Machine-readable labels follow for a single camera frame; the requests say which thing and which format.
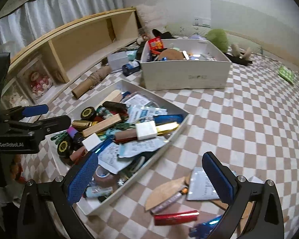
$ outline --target receipt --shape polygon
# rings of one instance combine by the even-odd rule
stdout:
[[[155,137],[142,141],[131,141],[125,144],[120,144],[118,157],[133,157],[142,152],[153,152],[167,143],[168,140],[164,137]]]
[[[190,177],[187,200],[219,199],[216,190],[201,167],[195,167]]]
[[[110,145],[98,155],[98,164],[114,174],[117,174],[120,170],[127,167],[133,161],[133,158],[118,159],[117,155],[119,149],[119,145],[114,142],[110,143]]]

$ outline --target wall switch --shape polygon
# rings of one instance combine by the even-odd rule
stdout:
[[[210,19],[203,19],[203,26],[210,26]]]

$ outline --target red foil package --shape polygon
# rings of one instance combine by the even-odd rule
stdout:
[[[149,40],[149,48],[150,50],[164,48],[164,45],[159,37],[152,38]]]
[[[196,221],[198,215],[199,212],[197,210],[167,215],[156,215],[154,216],[154,224],[156,226],[171,226],[188,223],[191,221]]]

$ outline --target green cloth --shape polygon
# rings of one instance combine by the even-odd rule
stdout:
[[[295,78],[295,74],[290,70],[288,69],[287,67],[285,66],[281,66],[278,70],[278,74],[283,78],[285,79],[286,81],[288,81],[289,83],[293,84],[293,80]]]
[[[213,43],[216,47],[218,47],[218,49],[221,52],[223,53],[227,52],[229,43],[228,43],[226,33],[224,32],[223,29],[216,28],[210,30],[206,35],[206,39],[208,39],[211,43]]]

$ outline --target white storage box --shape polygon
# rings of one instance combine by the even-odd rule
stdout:
[[[146,89],[225,88],[231,61],[211,42],[200,39],[163,39],[165,48],[177,47],[191,54],[210,54],[216,61],[170,60],[147,62],[150,54],[148,41],[141,57]]]
[[[80,209],[83,211],[85,215],[96,215],[97,213],[104,210],[109,204],[114,202],[116,199],[118,199],[128,188],[131,186],[134,182],[136,182],[144,173],[150,168],[150,166],[156,162],[160,156],[166,151],[168,146],[171,144],[171,142],[175,141],[176,138],[179,136],[179,134],[182,133],[183,129],[185,128],[185,124],[187,123],[187,120],[189,118],[188,112],[185,110],[182,110],[181,108],[177,107],[176,105],[170,103],[169,101],[163,99],[160,96],[157,96],[156,94],[142,88],[136,85],[133,85],[129,82],[126,82],[124,80],[118,81],[102,91],[100,91],[98,94],[90,97],[88,100],[82,102],[79,104],[75,109],[70,111],[68,113],[68,116],[71,118],[71,120],[79,120],[80,114],[86,107],[93,106],[95,107],[100,103],[105,97],[107,97],[112,91],[120,89],[121,91],[129,91],[131,93],[133,92],[139,92],[146,96],[149,99],[152,99],[155,101],[160,107],[167,109],[168,114],[182,114],[184,117],[184,121],[179,125],[177,130],[173,132],[173,134],[169,137],[169,143],[167,143],[165,146],[160,148],[122,187],[120,187],[117,191],[115,191],[110,197],[108,197],[105,201],[102,203],[99,202],[98,199],[85,199],[81,198],[81,200],[77,203]],[[67,171],[70,169],[69,166],[65,165],[59,158],[57,153],[57,146],[55,145],[54,141],[51,141],[50,137],[53,135],[46,136],[47,140],[50,145],[49,152],[52,153],[54,162],[56,164],[56,167],[61,175],[65,175]]]
[[[125,51],[108,55],[107,61],[112,71],[122,69],[122,66],[128,64],[129,62],[128,55]]]

